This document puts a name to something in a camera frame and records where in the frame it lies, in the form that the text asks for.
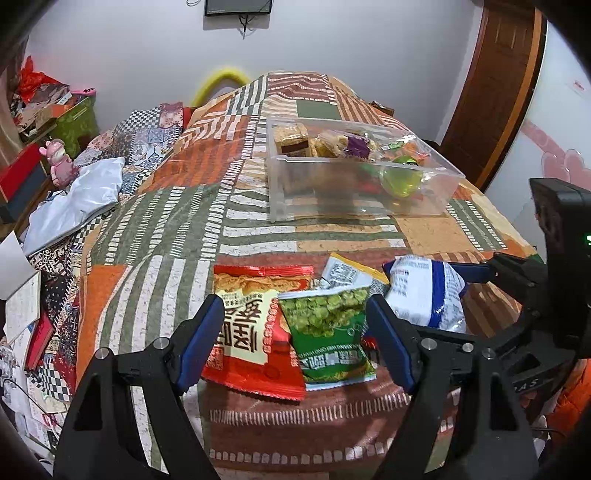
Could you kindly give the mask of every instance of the yellow tube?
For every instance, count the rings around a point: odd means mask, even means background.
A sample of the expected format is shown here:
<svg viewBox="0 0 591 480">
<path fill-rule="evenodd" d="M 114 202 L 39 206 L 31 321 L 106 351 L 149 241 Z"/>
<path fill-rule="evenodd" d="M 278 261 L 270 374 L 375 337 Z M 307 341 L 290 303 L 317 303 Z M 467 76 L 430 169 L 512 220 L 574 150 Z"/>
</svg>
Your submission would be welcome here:
<svg viewBox="0 0 591 480">
<path fill-rule="evenodd" d="M 216 73 L 211 75 L 205 83 L 201 86 L 201 88 L 195 94 L 193 98 L 193 102 L 191 106 L 200 107 L 205 104 L 207 96 L 211 93 L 215 84 L 220 82 L 221 80 L 228 79 L 233 80 L 238 84 L 238 86 L 246 85 L 250 82 L 250 78 L 248 78 L 244 73 L 242 73 L 238 69 L 234 69 L 232 67 L 224 67 L 218 70 Z"/>
</svg>

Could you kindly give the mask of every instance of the transparent storage box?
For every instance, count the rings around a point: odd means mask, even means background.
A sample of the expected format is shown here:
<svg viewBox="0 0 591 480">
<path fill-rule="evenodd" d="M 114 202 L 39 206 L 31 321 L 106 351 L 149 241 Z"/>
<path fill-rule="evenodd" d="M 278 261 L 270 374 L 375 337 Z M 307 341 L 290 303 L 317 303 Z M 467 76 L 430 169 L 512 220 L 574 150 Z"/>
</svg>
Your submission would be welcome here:
<svg viewBox="0 0 591 480">
<path fill-rule="evenodd" d="M 303 124 L 309 138 L 325 130 L 368 134 L 380 145 L 412 132 L 379 125 L 311 118 L 267 119 L 270 220 L 311 216 L 433 216 L 444 212 L 464 174 L 425 142 L 421 166 L 354 158 L 287 157 L 277 150 L 274 127 Z"/>
</svg>

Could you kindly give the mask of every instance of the brown door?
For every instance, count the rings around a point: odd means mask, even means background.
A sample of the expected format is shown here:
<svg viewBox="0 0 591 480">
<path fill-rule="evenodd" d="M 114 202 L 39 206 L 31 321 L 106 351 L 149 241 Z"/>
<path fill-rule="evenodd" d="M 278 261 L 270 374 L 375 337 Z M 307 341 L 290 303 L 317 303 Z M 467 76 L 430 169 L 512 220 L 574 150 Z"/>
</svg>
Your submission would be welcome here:
<svg viewBox="0 0 591 480">
<path fill-rule="evenodd" d="M 480 33 L 441 153 L 478 187 L 502 161 L 533 92 L 541 52 L 541 14 L 485 1 Z"/>
</svg>

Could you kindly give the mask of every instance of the orange cloth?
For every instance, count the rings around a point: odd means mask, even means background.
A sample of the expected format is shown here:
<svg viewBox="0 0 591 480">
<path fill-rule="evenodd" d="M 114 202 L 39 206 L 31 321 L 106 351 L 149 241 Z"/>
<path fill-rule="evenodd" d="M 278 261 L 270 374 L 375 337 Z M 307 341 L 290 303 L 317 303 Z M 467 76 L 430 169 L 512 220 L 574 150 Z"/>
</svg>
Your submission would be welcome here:
<svg viewBox="0 0 591 480">
<path fill-rule="evenodd" d="M 570 434 L 587 406 L 589 398 L 591 398 L 591 362 L 586 362 L 582 375 L 571 385 L 567 382 L 558 398 L 556 409 L 547 415 L 548 427 L 559 430 L 565 435 Z M 564 440 L 558 435 L 552 438 L 558 442 Z"/>
</svg>

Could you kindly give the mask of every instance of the blue gripper pad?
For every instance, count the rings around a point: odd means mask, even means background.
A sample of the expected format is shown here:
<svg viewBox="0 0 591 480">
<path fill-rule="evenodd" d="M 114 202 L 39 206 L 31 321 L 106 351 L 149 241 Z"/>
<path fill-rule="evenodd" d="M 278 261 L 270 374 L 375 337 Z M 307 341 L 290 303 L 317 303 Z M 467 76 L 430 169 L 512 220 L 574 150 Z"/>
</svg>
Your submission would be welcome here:
<svg viewBox="0 0 591 480">
<path fill-rule="evenodd" d="M 181 357 L 181 371 L 177 381 L 179 392 L 185 393 L 199 381 L 213 343 L 222 328 L 223 315 L 223 301 L 218 296 L 215 296 L 209 308 L 204 304 L 195 315 L 195 319 L 201 318 L 201 323 Z"/>
<path fill-rule="evenodd" d="M 413 337 L 416 330 L 407 321 L 397 318 L 379 294 L 367 301 L 365 316 L 393 382 L 412 394 L 421 372 L 420 353 Z"/>
</svg>

